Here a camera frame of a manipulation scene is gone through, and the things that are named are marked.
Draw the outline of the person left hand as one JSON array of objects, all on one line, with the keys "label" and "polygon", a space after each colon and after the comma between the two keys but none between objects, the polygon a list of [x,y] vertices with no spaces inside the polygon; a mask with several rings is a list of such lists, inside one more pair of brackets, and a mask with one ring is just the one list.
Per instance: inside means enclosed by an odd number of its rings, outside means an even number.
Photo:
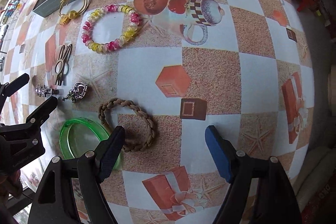
[{"label": "person left hand", "polygon": [[9,195],[19,198],[23,192],[23,186],[20,180],[21,171],[17,170],[9,176],[0,176],[0,199],[1,204],[8,203]]}]

